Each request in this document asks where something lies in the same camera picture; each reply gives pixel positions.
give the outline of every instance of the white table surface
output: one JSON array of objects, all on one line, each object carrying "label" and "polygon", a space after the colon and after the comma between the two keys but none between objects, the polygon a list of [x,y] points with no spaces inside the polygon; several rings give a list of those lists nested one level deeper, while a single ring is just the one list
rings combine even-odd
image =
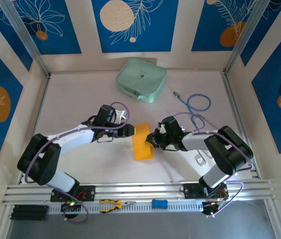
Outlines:
[{"label": "white table surface", "polygon": [[[37,123],[36,133],[50,135],[76,127],[100,106],[114,101],[123,102],[131,112],[131,124],[150,123],[154,131],[157,123],[167,116],[186,112],[187,108],[176,97],[180,93],[186,101],[194,93],[206,94],[212,104],[201,114],[220,128],[230,126],[237,131],[221,74],[218,71],[168,70],[164,89],[151,104],[134,100],[116,89],[117,71],[55,74],[51,76],[46,97]],[[206,99],[193,98],[197,108],[208,105]],[[115,105],[118,110],[123,107]],[[187,131],[194,130],[190,115],[177,116]],[[214,130],[207,124],[206,130]],[[82,145],[61,156],[58,169],[72,175],[80,183],[128,183],[196,181],[215,164],[205,157],[207,165],[197,164],[197,151],[167,152],[154,149],[154,159],[135,161],[132,137],[114,139],[111,143]],[[240,172],[233,177],[251,179],[250,172]]]}]

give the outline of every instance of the gray floor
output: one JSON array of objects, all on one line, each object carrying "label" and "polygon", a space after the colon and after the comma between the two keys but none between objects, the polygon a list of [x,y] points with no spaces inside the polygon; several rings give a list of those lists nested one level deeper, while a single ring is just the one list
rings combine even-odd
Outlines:
[{"label": "gray floor", "polygon": [[216,218],[202,213],[91,214],[85,224],[13,221],[8,239],[273,239],[262,201],[233,202]]}]

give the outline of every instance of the yellow-handled pliers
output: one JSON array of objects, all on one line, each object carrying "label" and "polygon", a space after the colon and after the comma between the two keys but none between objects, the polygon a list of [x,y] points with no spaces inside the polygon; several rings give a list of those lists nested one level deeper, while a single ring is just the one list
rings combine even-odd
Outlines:
[{"label": "yellow-handled pliers", "polygon": [[100,203],[114,203],[116,204],[115,206],[111,207],[110,209],[107,210],[100,210],[100,213],[109,213],[115,209],[121,209],[123,206],[127,206],[133,203],[136,203],[134,201],[121,201],[121,200],[110,200],[110,199],[104,199],[104,200],[100,200]]}]

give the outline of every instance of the mint green case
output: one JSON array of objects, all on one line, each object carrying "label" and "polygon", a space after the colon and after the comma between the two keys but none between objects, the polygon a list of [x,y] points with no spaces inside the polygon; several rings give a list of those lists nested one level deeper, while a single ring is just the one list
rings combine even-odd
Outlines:
[{"label": "mint green case", "polygon": [[166,81],[166,69],[131,58],[116,77],[120,92],[134,99],[152,103]]}]

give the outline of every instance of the yellow sponge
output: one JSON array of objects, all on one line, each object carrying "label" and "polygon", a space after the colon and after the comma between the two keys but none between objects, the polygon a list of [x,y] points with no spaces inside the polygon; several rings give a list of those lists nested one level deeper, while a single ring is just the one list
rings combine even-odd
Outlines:
[{"label": "yellow sponge", "polygon": [[146,137],[149,134],[149,123],[140,123],[135,125],[135,134],[133,135],[133,150],[135,160],[154,158],[152,146],[146,143]]}]

